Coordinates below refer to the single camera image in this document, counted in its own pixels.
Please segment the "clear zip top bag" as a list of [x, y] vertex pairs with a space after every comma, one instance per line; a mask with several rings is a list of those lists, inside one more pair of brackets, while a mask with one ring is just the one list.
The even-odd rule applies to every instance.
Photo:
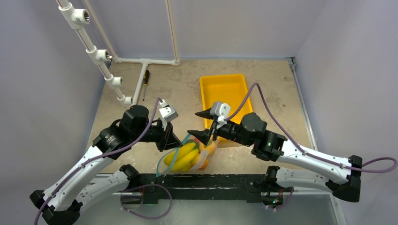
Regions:
[[183, 139], [182, 147], [174, 148], [160, 158], [156, 168], [156, 177], [169, 173], [204, 171], [210, 165], [218, 143], [219, 140], [210, 140], [205, 145], [188, 134]]

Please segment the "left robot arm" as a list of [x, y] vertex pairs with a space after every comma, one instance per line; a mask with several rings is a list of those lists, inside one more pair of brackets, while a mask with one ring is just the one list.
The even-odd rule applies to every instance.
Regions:
[[100, 132], [84, 156], [59, 181], [46, 190], [34, 191], [30, 200], [38, 208], [36, 218], [43, 218], [49, 225], [71, 225], [108, 195], [144, 190], [146, 184], [131, 165], [123, 165], [93, 185], [90, 181], [138, 142], [155, 143], [159, 151], [182, 146], [173, 133], [172, 120], [178, 116], [175, 108], [162, 100], [153, 111], [142, 105], [131, 106], [122, 118]]

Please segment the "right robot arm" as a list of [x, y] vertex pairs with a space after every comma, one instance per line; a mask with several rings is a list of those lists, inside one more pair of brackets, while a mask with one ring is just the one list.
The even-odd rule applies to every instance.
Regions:
[[340, 200], [357, 203], [360, 200], [362, 158], [330, 156], [296, 145], [292, 139], [266, 129], [267, 123], [257, 114], [243, 116], [240, 123], [227, 121], [220, 125], [210, 110], [196, 113], [213, 119], [210, 129], [188, 130], [201, 143], [208, 144], [218, 137], [252, 146], [251, 153], [263, 161], [282, 162], [299, 166], [299, 170], [269, 166], [263, 181], [258, 184], [268, 191], [304, 187], [332, 193]]

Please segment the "yellow plastic tray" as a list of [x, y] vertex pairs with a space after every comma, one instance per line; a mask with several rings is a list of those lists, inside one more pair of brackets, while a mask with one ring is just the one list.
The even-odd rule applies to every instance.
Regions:
[[[243, 74], [202, 76], [199, 82], [203, 110], [211, 108], [214, 102], [221, 101], [231, 107], [229, 116], [238, 109], [248, 91], [246, 79]], [[239, 124], [244, 115], [252, 112], [252, 103], [250, 98], [248, 98], [244, 106], [231, 121]], [[218, 137], [217, 141], [219, 141], [219, 148], [240, 146], [221, 137]]]

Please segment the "black yellow screwdriver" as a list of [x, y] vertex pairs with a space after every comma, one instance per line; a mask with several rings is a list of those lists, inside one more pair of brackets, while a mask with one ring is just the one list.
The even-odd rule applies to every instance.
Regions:
[[141, 96], [142, 101], [145, 100], [146, 88], [148, 86], [149, 77], [150, 77], [150, 71], [146, 70], [143, 79], [142, 96]]

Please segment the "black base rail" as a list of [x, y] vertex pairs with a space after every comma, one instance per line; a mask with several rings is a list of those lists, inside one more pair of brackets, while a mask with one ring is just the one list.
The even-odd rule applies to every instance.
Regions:
[[127, 172], [128, 185], [121, 192], [137, 193], [144, 204], [159, 200], [226, 200], [280, 205], [283, 194], [292, 187], [276, 184], [275, 172], [266, 174], [166, 174], [139, 173], [131, 165], [120, 169]]

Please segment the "white pvc pipe frame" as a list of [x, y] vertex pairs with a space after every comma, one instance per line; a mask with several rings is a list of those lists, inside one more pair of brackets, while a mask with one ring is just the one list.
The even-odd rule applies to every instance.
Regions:
[[[176, 43], [176, 35], [175, 29], [173, 25], [172, 19], [172, 8], [171, 1], [165, 1], [166, 10], [167, 10], [167, 18], [169, 22], [169, 29], [172, 39], [172, 47], [174, 58], [172, 60], [157, 60], [157, 59], [149, 59], [149, 58], [120, 58], [114, 51], [111, 43], [107, 35], [105, 34], [104, 29], [101, 24], [98, 22], [97, 16], [94, 13], [92, 6], [89, 1], [84, 0], [84, 8], [75, 8], [73, 4], [68, 0], [58, 0], [58, 10], [61, 12], [66, 22], [69, 24], [72, 30], [74, 30], [85, 47], [85, 52], [88, 54], [93, 64], [98, 67], [100, 72], [102, 73], [106, 84], [113, 92], [116, 94], [116, 98], [121, 105], [125, 108], [129, 108], [131, 105], [134, 105], [138, 102], [138, 97], [142, 87], [144, 86], [144, 75], [149, 65], [157, 64], [157, 65], [171, 65], [171, 66], [179, 66], [180, 65], [180, 57], [177, 49]], [[90, 39], [88, 33], [85, 30], [85, 26], [90, 22], [93, 22], [97, 27], [100, 36], [103, 38], [107, 48], [99, 49], [97, 48], [92, 40]], [[135, 88], [134, 95], [132, 97], [126, 96], [122, 93], [120, 88], [123, 86], [123, 79], [121, 77], [114, 76], [110, 73], [108, 67], [106, 66], [107, 62], [112, 63], [139, 63], [142, 65], [141, 71], [138, 76], [138, 82]]]

